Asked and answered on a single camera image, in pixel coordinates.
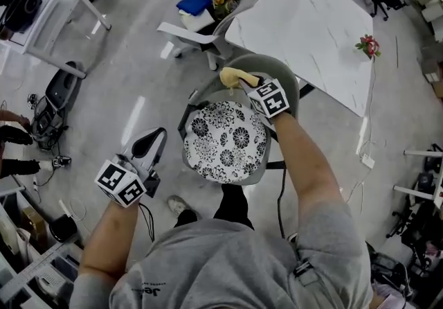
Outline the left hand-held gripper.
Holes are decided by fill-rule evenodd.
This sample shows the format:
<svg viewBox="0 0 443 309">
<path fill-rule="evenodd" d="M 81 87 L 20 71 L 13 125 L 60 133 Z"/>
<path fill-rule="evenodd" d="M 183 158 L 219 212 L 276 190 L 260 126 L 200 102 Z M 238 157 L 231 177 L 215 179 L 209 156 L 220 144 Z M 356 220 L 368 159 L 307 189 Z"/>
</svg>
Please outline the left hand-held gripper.
<svg viewBox="0 0 443 309">
<path fill-rule="evenodd" d="M 121 154 L 103 163 L 94 183 L 122 207 L 129 207 L 144 195 L 154 197 L 160 184 L 154 167 L 163 154 L 167 138 L 163 127 L 134 135 Z"/>
</svg>

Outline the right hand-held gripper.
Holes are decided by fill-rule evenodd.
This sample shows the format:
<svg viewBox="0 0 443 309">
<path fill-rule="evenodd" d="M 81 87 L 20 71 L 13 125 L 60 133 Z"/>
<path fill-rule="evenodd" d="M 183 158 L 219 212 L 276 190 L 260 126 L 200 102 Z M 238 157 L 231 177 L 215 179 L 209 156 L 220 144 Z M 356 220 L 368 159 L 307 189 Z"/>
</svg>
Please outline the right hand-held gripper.
<svg viewBox="0 0 443 309">
<path fill-rule="evenodd" d="M 278 80 L 267 74 L 256 75 L 256 77 L 259 86 L 256 88 L 247 81 L 239 79 L 239 85 L 247 94 L 254 110 L 266 118 L 273 118 L 279 113 L 289 110 L 286 93 Z"/>
</svg>

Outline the yellow cleaning cloth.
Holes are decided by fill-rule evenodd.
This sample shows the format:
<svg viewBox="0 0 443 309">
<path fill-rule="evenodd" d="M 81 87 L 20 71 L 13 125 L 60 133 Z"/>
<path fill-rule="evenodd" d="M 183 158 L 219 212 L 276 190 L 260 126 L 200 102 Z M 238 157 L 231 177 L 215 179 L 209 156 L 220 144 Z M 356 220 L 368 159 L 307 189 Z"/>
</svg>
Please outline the yellow cleaning cloth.
<svg viewBox="0 0 443 309">
<path fill-rule="evenodd" d="M 256 76 L 233 67 L 224 67 L 219 72 L 219 78 L 221 83 L 229 89 L 241 88 L 239 85 L 239 79 L 247 81 L 247 83 L 255 88 L 259 87 L 257 85 L 258 78 Z"/>
</svg>

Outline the grey chair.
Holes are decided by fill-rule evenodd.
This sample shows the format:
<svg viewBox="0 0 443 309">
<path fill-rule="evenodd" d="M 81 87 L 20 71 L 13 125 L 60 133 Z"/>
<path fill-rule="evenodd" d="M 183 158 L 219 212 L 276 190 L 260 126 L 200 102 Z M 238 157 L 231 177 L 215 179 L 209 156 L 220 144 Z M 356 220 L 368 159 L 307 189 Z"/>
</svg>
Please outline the grey chair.
<svg viewBox="0 0 443 309">
<path fill-rule="evenodd" d="M 299 102 L 299 86 L 298 81 L 296 80 L 295 75 L 291 71 L 291 69 L 283 64 L 281 61 L 271 58 L 265 55 L 256 55 L 256 54 L 246 54 L 239 58 L 235 58 L 231 62 L 229 62 L 225 67 L 233 67 L 236 69 L 243 70 L 247 73 L 251 73 L 254 76 L 259 75 L 262 76 L 267 74 L 269 77 L 273 79 L 277 79 L 281 84 L 284 92 L 286 93 L 287 100 L 289 102 L 289 110 L 287 110 L 292 116 L 296 116 L 298 113 L 298 102 Z M 265 164 L 259 167 L 259 170 L 253 173 L 250 177 L 239 184 L 240 186 L 248 186 L 258 183 L 264 172 L 266 170 L 271 169 L 283 169 L 285 164 L 283 161 L 269 161 L 269 153 L 271 149 L 271 144 L 273 141 L 276 141 L 277 134 L 270 126 L 270 123 L 266 121 L 265 117 L 261 114 L 258 114 L 254 108 L 250 100 L 248 99 L 247 94 L 244 92 L 242 88 L 234 88 L 229 89 L 225 87 L 219 75 L 214 77 L 208 84 L 203 87 L 194 90 L 189 99 L 186 110 L 182 116 L 180 124 L 178 126 L 178 131 L 181 136 L 181 139 L 184 141 L 186 137 L 186 130 L 194 118 L 194 116 L 201 111 L 204 107 L 208 106 L 211 103 L 220 102 L 220 101 L 233 101 L 236 103 L 240 103 L 251 110 L 253 110 L 263 122 L 266 128 L 266 134 L 269 138 L 269 144 L 265 153 Z M 183 162 L 189 167 L 187 162 L 184 160 L 184 151 L 182 152 Z"/>
</svg>

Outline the person's right forearm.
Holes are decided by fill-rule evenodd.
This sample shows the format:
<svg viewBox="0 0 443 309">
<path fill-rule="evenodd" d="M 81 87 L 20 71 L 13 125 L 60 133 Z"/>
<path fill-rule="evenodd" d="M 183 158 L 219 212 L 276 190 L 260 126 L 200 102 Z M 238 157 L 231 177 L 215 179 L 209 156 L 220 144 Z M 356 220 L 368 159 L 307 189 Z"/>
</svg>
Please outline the person's right forearm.
<svg viewBox="0 0 443 309">
<path fill-rule="evenodd" d="M 320 148 L 290 114 L 272 118 L 282 156 L 298 196 L 298 215 L 317 204 L 342 203 L 338 182 Z"/>
</svg>

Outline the person's left white shoe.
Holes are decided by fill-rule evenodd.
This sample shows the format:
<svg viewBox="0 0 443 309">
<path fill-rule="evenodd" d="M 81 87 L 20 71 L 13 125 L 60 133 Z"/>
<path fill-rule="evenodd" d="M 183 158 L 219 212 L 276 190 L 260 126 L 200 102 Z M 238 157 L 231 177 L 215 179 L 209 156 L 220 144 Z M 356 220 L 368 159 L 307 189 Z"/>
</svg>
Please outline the person's left white shoe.
<svg viewBox="0 0 443 309">
<path fill-rule="evenodd" d="M 169 196 L 167 199 L 167 204 L 171 212 L 173 212 L 173 214 L 175 214 L 177 217 L 179 217 L 185 211 L 186 214 L 189 213 L 196 217 L 196 219 L 201 219 L 200 214 L 178 195 Z"/>
</svg>

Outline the person's leg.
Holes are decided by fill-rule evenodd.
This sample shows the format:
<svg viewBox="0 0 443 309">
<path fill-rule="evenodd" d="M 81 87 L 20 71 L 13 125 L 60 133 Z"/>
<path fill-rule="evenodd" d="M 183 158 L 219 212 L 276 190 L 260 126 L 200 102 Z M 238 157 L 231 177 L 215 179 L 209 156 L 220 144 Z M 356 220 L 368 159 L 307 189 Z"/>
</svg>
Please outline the person's leg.
<svg viewBox="0 0 443 309">
<path fill-rule="evenodd" d="M 180 227 L 180 226 L 183 226 L 186 224 L 190 224 L 193 222 L 197 222 L 200 219 L 201 219 L 201 216 L 196 211 L 194 211 L 192 209 L 185 209 L 182 212 L 180 212 L 174 228 L 177 228 L 177 227 Z"/>
<path fill-rule="evenodd" d="M 243 224 L 254 229 L 248 218 L 248 201 L 240 185 L 222 184 L 223 197 L 214 219 Z"/>
</svg>

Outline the grey hard-shell equipment backpack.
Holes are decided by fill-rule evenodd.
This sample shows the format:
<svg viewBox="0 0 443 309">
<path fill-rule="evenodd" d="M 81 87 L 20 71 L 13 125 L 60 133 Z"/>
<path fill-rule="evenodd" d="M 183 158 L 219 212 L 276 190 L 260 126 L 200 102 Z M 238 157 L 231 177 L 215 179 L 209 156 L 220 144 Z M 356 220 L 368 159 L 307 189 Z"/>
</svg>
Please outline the grey hard-shell equipment backpack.
<svg viewBox="0 0 443 309">
<path fill-rule="evenodd" d="M 68 130 L 66 115 L 72 106 L 79 78 L 59 69 L 34 108 L 30 134 L 40 150 L 51 151 Z"/>
</svg>

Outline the black round bin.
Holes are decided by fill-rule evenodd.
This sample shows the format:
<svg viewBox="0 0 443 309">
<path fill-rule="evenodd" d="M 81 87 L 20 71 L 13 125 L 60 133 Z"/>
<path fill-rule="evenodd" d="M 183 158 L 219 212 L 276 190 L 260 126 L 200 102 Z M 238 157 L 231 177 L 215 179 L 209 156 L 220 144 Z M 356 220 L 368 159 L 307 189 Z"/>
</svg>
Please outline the black round bin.
<svg viewBox="0 0 443 309">
<path fill-rule="evenodd" d="M 64 214 L 49 223 L 49 231 L 58 242 L 67 242 L 78 234 L 75 220 Z"/>
</svg>

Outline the potted red flowers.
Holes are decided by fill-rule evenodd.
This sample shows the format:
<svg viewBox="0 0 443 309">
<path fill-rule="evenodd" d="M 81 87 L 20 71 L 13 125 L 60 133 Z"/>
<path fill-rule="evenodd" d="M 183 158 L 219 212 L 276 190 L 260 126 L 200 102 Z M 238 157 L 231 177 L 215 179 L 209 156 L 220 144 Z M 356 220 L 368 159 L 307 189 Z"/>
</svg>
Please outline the potted red flowers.
<svg viewBox="0 0 443 309">
<path fill-rule="evenodd" d="M 360 37 L 359 42 L 354 45 L 355 49 L 361 51 L 369 60 L 381 55 L 380 45 L 372 35 Z"/>
</svg>

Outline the brown cardboard box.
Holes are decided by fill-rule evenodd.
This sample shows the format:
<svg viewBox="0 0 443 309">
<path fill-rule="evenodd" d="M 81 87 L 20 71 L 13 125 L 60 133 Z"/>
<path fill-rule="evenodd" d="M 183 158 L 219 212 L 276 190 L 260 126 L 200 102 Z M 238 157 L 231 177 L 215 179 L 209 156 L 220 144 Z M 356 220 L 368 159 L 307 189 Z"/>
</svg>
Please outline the brown cardboard box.
<svg viewBox="0 0 443 309">
<path fill-rule="evenodd" d="M 43 217 L 31 206 L 21 210 L 21 223 L 23 228 L 30 232 L 31 237 L 37 242 L 46 243 L 47 232 Z"/>
</svg>

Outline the person's grey T-shirt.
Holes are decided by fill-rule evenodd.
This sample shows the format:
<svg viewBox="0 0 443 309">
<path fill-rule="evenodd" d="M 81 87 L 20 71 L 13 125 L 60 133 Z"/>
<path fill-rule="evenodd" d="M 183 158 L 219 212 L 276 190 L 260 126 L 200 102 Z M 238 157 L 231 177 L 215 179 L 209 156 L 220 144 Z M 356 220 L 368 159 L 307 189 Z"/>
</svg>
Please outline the person's grey T-shirt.
<svg viewBox="0 0 443 309">
<path fill-rule="evenodd" d="M 304 260 L 312 268 L 293 271 Z M 296 244 L 203 219 L 165 232 L 115 285 L 74 283 L 70 309 L 368 309 L 370 259 L 348 205 L 317 204 Z"/>
</svg>

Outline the black round device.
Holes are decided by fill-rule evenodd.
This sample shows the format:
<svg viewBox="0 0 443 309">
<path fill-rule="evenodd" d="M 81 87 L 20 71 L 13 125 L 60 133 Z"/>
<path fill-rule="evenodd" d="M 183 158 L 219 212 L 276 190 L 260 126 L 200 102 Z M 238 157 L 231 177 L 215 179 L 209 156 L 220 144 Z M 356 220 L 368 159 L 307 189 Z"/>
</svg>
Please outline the black round device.
<svg viewBox="0 0 443 309">
<path fill-rule="evenodd" d="M 33 22 L 42 0 L 0 0 L 6 9 L 0 16 L 0 30 L 23 33 Z"/>
</svg>

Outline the black shirt clip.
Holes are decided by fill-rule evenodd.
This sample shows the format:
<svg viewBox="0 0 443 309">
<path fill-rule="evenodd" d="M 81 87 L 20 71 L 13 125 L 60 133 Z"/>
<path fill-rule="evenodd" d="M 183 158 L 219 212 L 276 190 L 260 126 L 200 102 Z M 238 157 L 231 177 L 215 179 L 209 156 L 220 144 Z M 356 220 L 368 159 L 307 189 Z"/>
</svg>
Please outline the black shirt clip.
<svg viewBox="0 0 443 309">
<path fill-rule="evenodd" d="M 309 271 L 312 268 L 311 263 L 308 260 L 304 260 L 298 264 L 298 266 L 293 271 L 295 277 L 302 276 L 305 272 Z"/>
</svg>

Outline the white metal desk frame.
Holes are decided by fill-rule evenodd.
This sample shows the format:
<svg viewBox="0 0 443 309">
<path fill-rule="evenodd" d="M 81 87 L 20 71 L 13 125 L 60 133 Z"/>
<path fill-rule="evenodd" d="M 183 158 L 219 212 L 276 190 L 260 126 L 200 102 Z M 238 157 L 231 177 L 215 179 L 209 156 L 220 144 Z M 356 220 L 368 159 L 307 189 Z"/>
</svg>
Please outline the white metal desk frame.
<svg viewBox="0 0 443 309">
<path fill-rule="evenodd" d="M 425 200 L 432 200 L 434 205 L 439 209 L 443 209 L 443 152 L 439 151 L 419 151 L 419 150 L 404 150 L 404 155 L 417 156 L 417 157 L 432 157 L 441 158 L 442 165 L 435 182 L 435 190 L 433 194 L 425 193 L 423 191 L 417 191 L 410 188 L 404 188 L 402 186 L 393 186 L 394 191 L 399 191 L 415 197 L 420 197 Z"/>
</svg>

